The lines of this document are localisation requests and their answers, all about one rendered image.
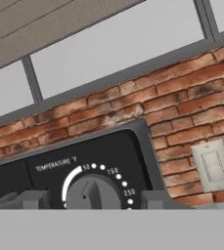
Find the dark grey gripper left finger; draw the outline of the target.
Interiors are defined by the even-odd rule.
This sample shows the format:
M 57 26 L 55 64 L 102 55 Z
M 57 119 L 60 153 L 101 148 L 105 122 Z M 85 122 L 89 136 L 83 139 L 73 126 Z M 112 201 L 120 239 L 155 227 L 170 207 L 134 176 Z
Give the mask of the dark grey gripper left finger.
M 0 210 L 49 209 L 50 192 L 48 190 L 26 190 L 20 194 L 8 193 L 0 197 Z

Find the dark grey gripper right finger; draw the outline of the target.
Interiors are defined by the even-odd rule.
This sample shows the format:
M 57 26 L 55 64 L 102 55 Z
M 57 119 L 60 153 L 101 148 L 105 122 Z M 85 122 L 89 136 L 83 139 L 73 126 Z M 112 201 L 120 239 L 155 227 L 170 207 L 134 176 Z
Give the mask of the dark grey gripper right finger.
M 143 209 L 190 209 L 190 206 L 177 203 L 165 190 L 143 190 L 141 193 Z

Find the black toaster oven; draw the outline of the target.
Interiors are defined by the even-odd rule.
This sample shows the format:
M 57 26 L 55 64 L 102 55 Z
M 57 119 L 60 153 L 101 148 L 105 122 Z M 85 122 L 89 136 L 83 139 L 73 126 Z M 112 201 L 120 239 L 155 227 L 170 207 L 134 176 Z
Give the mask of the black toaster oven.
M 164 190 L 146 121 L 116 125 L 0 162 L 0 197 L 48 190 L 50 208 L 67 209 L 69 187 L 92 174 L 115 184 L 120 209 L 140 209 L 143 190 Z

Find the grey temperature knob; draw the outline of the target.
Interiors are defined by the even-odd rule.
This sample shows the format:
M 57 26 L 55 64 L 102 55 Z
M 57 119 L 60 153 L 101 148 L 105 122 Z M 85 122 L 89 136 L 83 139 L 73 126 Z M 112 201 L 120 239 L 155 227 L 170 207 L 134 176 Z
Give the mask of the grey temperature knob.
M 67 209 L 120 209 L 118 188 L 107 177 L 87 175 L 73 183 L 67 191 Z

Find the grey framed window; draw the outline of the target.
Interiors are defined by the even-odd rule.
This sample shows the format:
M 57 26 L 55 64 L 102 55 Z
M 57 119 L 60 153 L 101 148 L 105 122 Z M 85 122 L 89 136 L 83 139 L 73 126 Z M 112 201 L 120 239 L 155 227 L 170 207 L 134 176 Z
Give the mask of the grey framed window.
M 0 67 L 0 127 L 224 45 L 224 0 L 144 0 Z

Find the beige window blind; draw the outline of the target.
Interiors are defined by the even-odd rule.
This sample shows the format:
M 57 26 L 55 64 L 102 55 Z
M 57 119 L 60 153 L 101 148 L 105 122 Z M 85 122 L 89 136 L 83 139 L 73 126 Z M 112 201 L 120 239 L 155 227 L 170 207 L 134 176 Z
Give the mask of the beige window blind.
M 0 0 L 0 67 L 144 0 Z

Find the white wall light switch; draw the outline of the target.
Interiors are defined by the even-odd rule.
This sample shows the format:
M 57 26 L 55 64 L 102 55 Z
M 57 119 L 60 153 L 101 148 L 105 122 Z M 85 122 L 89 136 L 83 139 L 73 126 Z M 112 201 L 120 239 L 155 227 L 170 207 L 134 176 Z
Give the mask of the white wall light switch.
M 191 146 L 204 192 L 224 189 L 224 143 L 215 140 Z

